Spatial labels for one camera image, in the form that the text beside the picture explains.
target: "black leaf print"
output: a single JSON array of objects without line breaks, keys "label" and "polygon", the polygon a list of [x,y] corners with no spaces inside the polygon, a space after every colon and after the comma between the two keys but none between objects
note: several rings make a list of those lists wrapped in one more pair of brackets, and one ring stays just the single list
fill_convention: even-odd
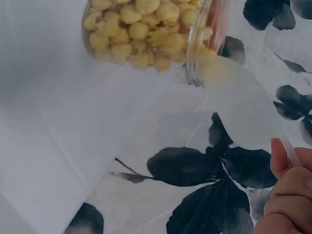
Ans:
[{"label": "black leaf print", "polygon": [[277,54],[275,54],[280,60],[282,60],[286,66],[292,70],[293,72],[296,72],[296,73],[301,73],[301,72],[305,72],[305,73],[312,73],[312,72],[308,72],[306,71],[301,65],[297,64],[297,63],[294,63],[294,62],[290,62],[288,60],[284,60],[282,59],[280,56],[278,56]]},{"label": "black leaf print", "polygon": [[185,147],[165,148],[147,162],[153,177],[140,175],[116,159],[133,174],[111,174],[133,183],[146,179],[181,187],[210,183],[183,199],[167,222],[167,234],[252,234],[247,195],[234,182],[260,189],[276,183],[269,153],[231,149],[233,141],[218,113],[212,115],[212,121],[209,142],[213,147],[207,147],[204,154]]},{"label": "black leaf print", "polygon": [[152,177],[139,175],[139,174],[115,173],[115,172],[112,172],[110,174],[113,176],[123,178],[123,179],[128,180],[128,181],[131,181],[134,184],[141,183],[141,182],[145,181],[146,179],[154,180],[154,178],[152,178]]},{"label": "black leaf print", "polygon": [[289,5],[282,4],[282,10],[277,16],[275,16],[273,26],[278,30],[294,29],[296,21]]},{"label": "black leaf print", "polygon": [[222,156],[229,175],[245,188],[269,188],[276,182],[270,169],[271,155],[264,150],[245,150],[240,147]]},{"label": "black leaf print", "polygon": [[292,10],[301,18],[312,20],[311,0],[292,0]]},{"label": "black leaf print", "polygon": [[247,0],[243,11],[245,19],[257,30],[265,30],[268,24],[283,10],[285,0]]},{"label": "black leaf print", "polygon": [[307,97],[299,94],[298,90],[290,85],[285,85],[277,89],[276,97],[290,108],[301,112],[303,115],[309,113],[311,102]]},{"label": "black leaf print", "polygon": [[277,109],[277,112],[286,119],[298,120],[301,117],[303,117],[303,115],[299,111],[293,109],[292,107],[284,103],[274,101],[274,105]]},{"label": "black leaf print", "polygon": [[312,120],[311,116],[306,116],[300,123],[300,132],[304,141],[312,145]]},{"label": "black leaf print", "polygon": [[312,145],[312,95],[301,95],[290,85],[277,89],[276,97],[282,102],[274,102],[277,112],[284,118],[298,120],[302,118],[299,129],[304,141]]},{"label": "black leaf print", "polygon": [[147,162],[147,168],[155,180],[176,186],[194,186],[215,182],[224,176],[215,149],[202,154],[188,148],[166,148]]},{"label": "black leaf print", "polygon": [[217,148],[226,148],[227,146],[233,144],[233,141],[226,132],[218,113],[213,114],[212,121],[213,124],[209,128],[210,144],[216,146]]},{"label": "black leaf print", "polygon": [[183,199],[167,223],[168,234],[252,234],[249,201],[229,178]]},{"label": "black leaf print", "polygon": [[246,55],[243,42],[236,38],[226,37],[221,56],[244,65]]},{"label": "black leaf print", "polygon": [[252,215],[255,220],[260,220],[264,216],[264,206],[270,199],[270,191],[260,189],[249,192],[249,199],[252,208]]},{"label": "black leaf print", "polygon": [[94,206],[84,203],[64,234],[103,234],[103,230],[102,214]]},{"label": "black leaf print", "polygon": [[312,95],[301,95],[301,105],[304,106],[305,110],[312,110]]}]

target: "hand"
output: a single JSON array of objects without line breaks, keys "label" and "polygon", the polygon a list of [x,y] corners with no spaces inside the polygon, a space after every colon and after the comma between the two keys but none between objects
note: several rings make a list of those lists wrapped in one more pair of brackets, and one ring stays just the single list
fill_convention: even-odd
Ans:
[{"label": "hand", "polygon": [[312,150],[295,151],[302,168],[293,167],[279,139],[272,141],[271,170],[278,182],[255,234],[312,234]]}]

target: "tablecloth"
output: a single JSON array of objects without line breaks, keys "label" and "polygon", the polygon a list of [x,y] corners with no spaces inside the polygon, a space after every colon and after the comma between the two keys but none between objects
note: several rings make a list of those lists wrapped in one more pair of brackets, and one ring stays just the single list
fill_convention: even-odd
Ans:
[{"label": "tablecloth", "polygon": [[[311,0],[231,0],[223,52],[265,87],[300,147],[312,146],[311,19]],[[270,146],[239,147],[203,89],[165,85],[66,234],[253,233],[276,183]]]}]

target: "white surface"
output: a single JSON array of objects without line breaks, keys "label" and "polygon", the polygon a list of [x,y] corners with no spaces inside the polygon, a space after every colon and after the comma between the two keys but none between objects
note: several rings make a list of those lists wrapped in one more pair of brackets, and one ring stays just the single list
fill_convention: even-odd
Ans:
[{"label": "white surface", "polygon": [[40,234],[62,233],[168,84],[88,57],[85,5],[0,2],[0,192]]},{"label": "white surface", "polygon": [[5,234],[38,234],[8,203],[6,198],[0,194],[0,228]]}]

